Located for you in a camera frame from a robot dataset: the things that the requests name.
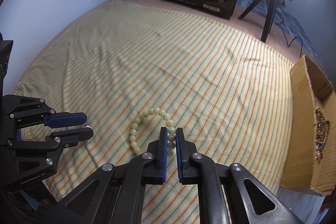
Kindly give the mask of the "yellow striped cloth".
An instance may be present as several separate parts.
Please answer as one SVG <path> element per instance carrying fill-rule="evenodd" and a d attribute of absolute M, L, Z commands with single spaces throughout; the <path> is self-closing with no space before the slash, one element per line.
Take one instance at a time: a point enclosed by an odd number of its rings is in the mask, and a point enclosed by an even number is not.
<path fill-rule="evenodd" d="M 61 199 L 106 162 L 133 156 L 131 124 L 165 110 L 199 152 L 242 164 L 276 193 L 292 122 L 293 63 L 236 28 L 206 17 L 110 1 L 55 36 L 15 94 L 57 112 L 84 112 L 93 138 L 63 152 L 45 180 Z"/>

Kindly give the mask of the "dark blue bangle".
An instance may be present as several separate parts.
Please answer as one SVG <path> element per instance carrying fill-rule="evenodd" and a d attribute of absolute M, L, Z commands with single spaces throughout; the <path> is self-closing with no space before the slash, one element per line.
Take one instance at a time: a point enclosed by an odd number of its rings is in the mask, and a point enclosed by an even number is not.
<path fill-rule="evenodd" d="M 329 136 L 330 131 L 330 121 L 327 120 L 323 114 L 323 112 L 319 109 L 315 111 L 316 117 L 316 150 L 323 150 L 325 143 L 327 141 L 327 137 Z"/>

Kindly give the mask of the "cardboard box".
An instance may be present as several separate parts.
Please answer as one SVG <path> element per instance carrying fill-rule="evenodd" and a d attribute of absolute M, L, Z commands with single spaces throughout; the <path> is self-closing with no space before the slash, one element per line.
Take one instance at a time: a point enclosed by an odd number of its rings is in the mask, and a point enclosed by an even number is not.
<path fill-rule="evenodd" d="M 280 185 L 297 192 L 327 196 L 335 189 L 335 90 L 322 69 L 303 56 L 290 70 L 293 114 L 288 155 Z M 319 109 L 330 121 L 323 150 L 316 150 Z"/>

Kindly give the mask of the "blue patterned bed sheet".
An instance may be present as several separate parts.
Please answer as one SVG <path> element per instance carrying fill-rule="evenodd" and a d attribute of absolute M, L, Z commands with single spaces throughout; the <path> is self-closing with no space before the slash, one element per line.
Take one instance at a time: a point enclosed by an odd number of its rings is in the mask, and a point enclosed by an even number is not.
<path fill-rule="evenodd" d="M 253 0 L 238 0 L 237 4 L 246 9 Z M 299 49 L 301 51 L 306 50 L 312 57 L 317 58 L 317 53 L 313 48 L 309 38 L 307 37 L 306 32 L 303 30 L 303 27 L 299 24 L 298 20 L 292 16 L 289 12 L 286 11 L 286 2 L 288 0 L 282 0 L 285 3 L 278 2 L 276 8 L 273 25 L 272 27 L 278 27 L 286 42 L 286 46 L 290 47 L 293 42 L 299 43 Z M 251 12 L 254 12 L 257 15 L 266 17 L 266 0 L 263 0 L 256 8 Z"/>

